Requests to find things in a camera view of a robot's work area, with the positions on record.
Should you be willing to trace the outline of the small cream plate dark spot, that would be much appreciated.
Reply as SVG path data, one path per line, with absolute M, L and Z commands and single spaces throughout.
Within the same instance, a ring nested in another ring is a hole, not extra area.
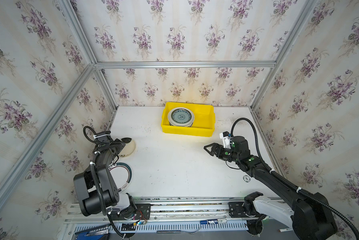
M 122 138 L 121 141 L 125 144 L 119 156 L 122 158 L 130 156 L 136 149 L 136 142 L 132 138 Z

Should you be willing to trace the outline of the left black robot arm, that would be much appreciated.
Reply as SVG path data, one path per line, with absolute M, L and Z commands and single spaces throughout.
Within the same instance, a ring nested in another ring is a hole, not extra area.
M 110 131 L 94 133 L 87 139 L 95 144 L 92 159 L 89 166 L 73 178 L 81 213 L 86 217 L 102 213 L 132 218 L 137 212 L 136 204 L 130 194 L 119 192 L 110 173 L 126 143 L 113 139 Z

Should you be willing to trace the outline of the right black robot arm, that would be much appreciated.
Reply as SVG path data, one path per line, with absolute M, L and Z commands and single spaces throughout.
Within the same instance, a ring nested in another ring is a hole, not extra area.
M 252 155 L 244 137 L 233 137 L 229 148 L 212 143 L 204 150 L 212 157 L 235 163 L 245 172 L 276 193 L 283 204 L 273 202 L 260 192 L 244 198 L 240 209 L 248 217 L 269 216 L 293 229 L 301 240 L 326 240 L 337 233 L 337 225 L 327 199 L 320 193 L 303 195 L 302 189 L 283 179 L 260 157 Z

